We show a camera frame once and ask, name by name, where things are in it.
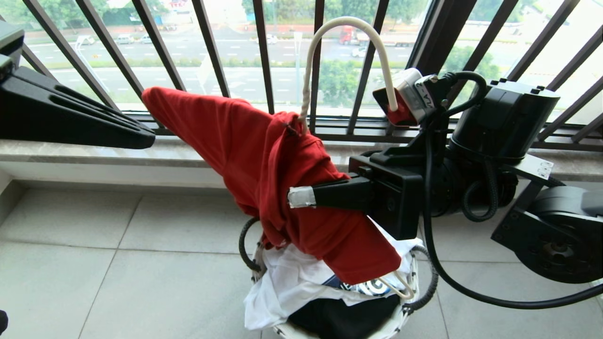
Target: white rope handle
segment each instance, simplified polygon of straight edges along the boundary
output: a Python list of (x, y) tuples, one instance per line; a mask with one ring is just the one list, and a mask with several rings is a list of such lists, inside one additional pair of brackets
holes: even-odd
[(398, 103), (396, 101), (396, 94), (394, 92), (394, 85), (391, 81), (391, 70), (390, 63), (387, 60), (387, 53), (385, 52), (385, 45), (381, 38), (379, 37), (379, 33), (366, 21), (362, 19), (358, 19), (353, 16), (342, 16), (337, 17), (335, 19), (329, 20), (326, 22), (321, 28), (316, 31), (312, 41), (310, 42), (310, 47), (308, 48), (308, 60), (306, 62), (306, 74), (303, 79), (303, 101), (302, 101), (302, 110), (300, 112), (300, 120), (303, 124), (303, 133), (306, 133), (308, 129), (308, 125), (306, 122), (306, 117), (308, 116), (308, 106), (310, 106), (310, 74), (312, 73), (312, 58), (314, 58), (314, 51), (316, 49), (316, 45), (318, 45), (318, 41), (323, 37), (323, 35), (330, 30), (331, 28), (337, 26), (349, 25), (356, 28), (359, 28), (363, 32), (367, 33), (371, 42), (373, 42), (375, 49), (379, 53), (379, 60), (381, 61), (381, 71), (383, 71), (383, 80), (385, 80), (385, 91), (387, 93), (387, 100), (390, 104), (391, 110), (398, 109)]
[(385, 286), (389, 287), (390, 290), (394, 293), (396, 293), (400, 298), (402, 298), (402, 300), (408, 300), (408, 299), (412, 299), (414, 298), (414, 292), (412, 290), (412, 287), (410, 287), (408, 285), (408, 283), (404, 280), (404, 278), (402, 278), (400, 276), (400, 273), (398, 273), (398, 271), (394, 271), (394, 274), (396, 275), (396, 278), (398, 278), (398, 280), (402, 283), (402, 285), (404, 285), (404, 287), (406, 287), (406, 290), (408, 292), (408, 294), (403, 294), (402, 292), (398, 291), (397, 288), (393, 287), (392, 285), (390, 285), (387, 281), (385, 281), (385, 279), (383, 278), (377, 278), (379, 279), (379, 281), (381, 281)]

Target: tile floor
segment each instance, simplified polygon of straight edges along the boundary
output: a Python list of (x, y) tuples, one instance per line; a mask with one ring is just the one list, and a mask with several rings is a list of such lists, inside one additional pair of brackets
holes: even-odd
[[(224, 195), (30, 189), (0, 226), (2, 339), (276, 339), (243, 327), (250, 274), (238, 256), (247, 217)], [(489, 240), (495, 222), (435, 221), (440, 257), (476, 291), (513, 300), (583, 289), (532, 274)], [(259, 236), (255, 227), (248, 249)], [(425, 272), (427, 263), (420, 263)], [(479, 303), (440, 283), (399, 338), (602, 338), (596, 300), (544, 311)]]

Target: red cloth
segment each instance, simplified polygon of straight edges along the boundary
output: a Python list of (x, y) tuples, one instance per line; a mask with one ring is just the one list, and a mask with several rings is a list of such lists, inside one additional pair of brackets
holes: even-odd
[(348, 178), (337, 171), (320, 139), (300, 134), (298, 114), (269, 115), (245, 100), (161, 87), (146, 89), (142, 101), (223, 177), (246, 214), (260, 217), (268, 248), (292, 242), (323, 259), (348, 284), (400, 266), (400, 256), (362, 212), (289, 208), (290, 187)]

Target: car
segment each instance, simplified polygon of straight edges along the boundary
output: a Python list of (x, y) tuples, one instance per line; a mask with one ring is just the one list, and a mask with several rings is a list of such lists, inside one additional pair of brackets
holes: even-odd
[(134, 42), (134, 38), (132, 38), (131, 35), (129, 34), (120, 34), (117, 39), (116, 39), (117, 43), (122, 45), (125, 43), (133, 43)]
[(359, 48), (354, 49), (352, 51), (352, 56), (356, 57), (356, 58), (364, 58), (365, 56), (367, 56), (367, 48), (359, 47)]
[(144, 36), (142, 36), (140, 38), (140, 42), (142, 42), (142, 43), (153, 43), (153, 41), (151, 41), (151, 37), (148, 34), (145, 34)]
[(92, 36), (78, 36), (77, 42), (80, 45), (92, 45), (96, 42)]
[(273, 44), (277, 43), (278, 41), (279, 41), (279, 38), (277, 38), (275, 35), (266, 34), (266, 43), (268, 43), (269, 45), (273, 45)]

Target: laundry basket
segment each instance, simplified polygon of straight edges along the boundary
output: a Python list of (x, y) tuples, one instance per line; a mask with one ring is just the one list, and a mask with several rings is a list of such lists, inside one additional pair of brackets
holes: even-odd
[[(247, 252), (245, 251), (245, 237), (247, 235), (247, 231), (257, 221), (259, 221), (257, 218), (250, 219), (243, 227), (241, 236), (239, 237), (239, 253), (241, 254), (241, 258), (247, 267), (251, 269), (251, 280), (254, 283), (257, 282), (266, 272), (266, 266), (264, 266), (264, 262), (262, 260), (262, 253), (265, 250), (262, 243), (257, 243), (253, 260), (247, 256)], [(431, 266), (431, 281), (427, 291), (425, 291), (424, 295), (422, 296), (420, 295), (418, 286), (419, 271), (418, 259), (416, 258), (417, 253), (424, 254)], [(402, 330), (402, 327), (408, 321), (409, 316), (414, 311), (425, 306), (434, 296), (436, 287), (438, 285), (438, 274), (435, 271), (434, 266), (431, 264), (428, 251), (422, 246), (415, 246), (410, 251), (410, 254), (412, 257), (412, 261), (410, 263), (411, 270), (408, 274), (406, 274), (406, 276), (402, 277), (406, 279), (406, 282), (412, 288), (414, 297), (407, 300), (400, 299), (400, 304), (394, 309), (391, 316), (384, 321), (381, 327), (368, 336), (367, 339), (393, 338)], [(273, 327), (273, 330), (276, 332), (276, 334), (285, 339), (320, 339), (317, 335), (310, 333), (291, 322), (276, 325)]]

